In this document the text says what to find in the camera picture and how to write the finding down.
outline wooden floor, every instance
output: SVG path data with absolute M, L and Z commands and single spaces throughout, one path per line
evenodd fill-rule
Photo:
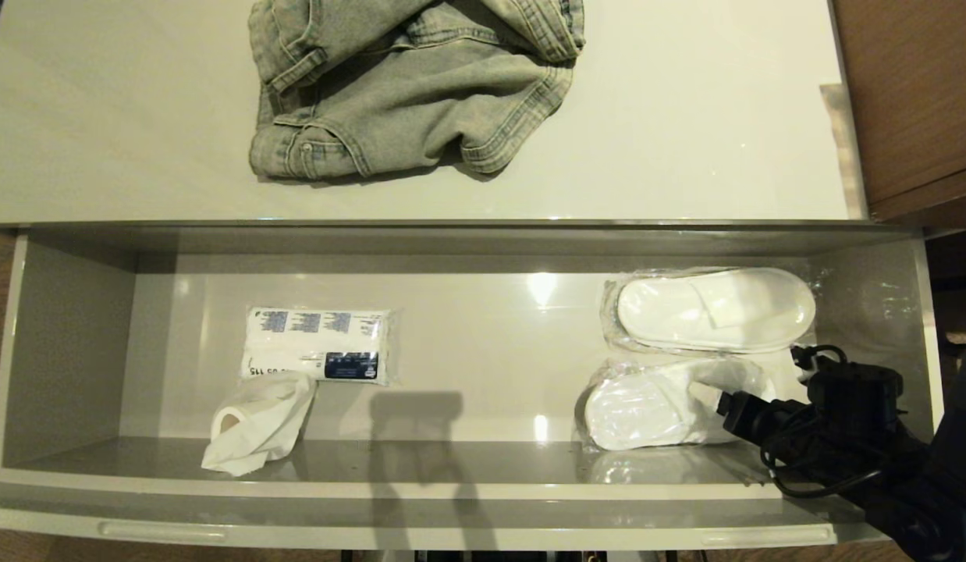
M 8 299 L 13 237 L 0 232 L 0 355 L 5 300 Z M 0 562 L 334 562 L 336 551 L 272 550 L 158 545 L 54 537 L 0 530 Z M 697 554 L 680 553 L 682 562 Z M 898 562 L 908 558 L 893 542 L 833 547 L 710 551 L 710 562 Z

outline white countertop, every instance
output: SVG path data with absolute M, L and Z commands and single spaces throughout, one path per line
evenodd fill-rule
M 588 0 L 573 89 L 503 173 L 318 189 L 248 167 L 251 4 L 6 2 L 0 223 L 865 217 L 826 1 Z

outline jeans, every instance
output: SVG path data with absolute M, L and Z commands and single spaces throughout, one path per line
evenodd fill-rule
M 256 174 L 319 180 L 505 167 L 563 102 L 582 0 L 260 0 Z

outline open drawer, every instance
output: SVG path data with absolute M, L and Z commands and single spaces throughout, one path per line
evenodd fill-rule
M 854 225 L 48 227 L 16 247 L 0 379 L 0 527 L 347 549 L 694 549 L 875 536 L 782 499 L 746 443 L 580 444 L 619 271 L 772 266 L 814 284 L 815 340 L 942 416 L 922 240 Z M 251 306 L 400 311 L 400 381 L 321 385 L 288 458 L 199 468 Z M 803 398 L 790 367 L 783 397 Z

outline white slipper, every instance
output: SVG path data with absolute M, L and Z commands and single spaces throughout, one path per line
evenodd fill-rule
M 725 443 L 736 437 L 722 416 L 689 392 L 692 381 L 726 392 L 744 390 L 771 400 L 771 379 L 742 359 L 698 359 L 629 369 L 598 384 L 587 398 L 584 420 L 598 447 L 622 451 L 681 443 Z
M 814 317 L 808 285 L 770 267 L 637 279 L 618 298 L 622 327 L 658 348 L 775 351 L 805 334 Z

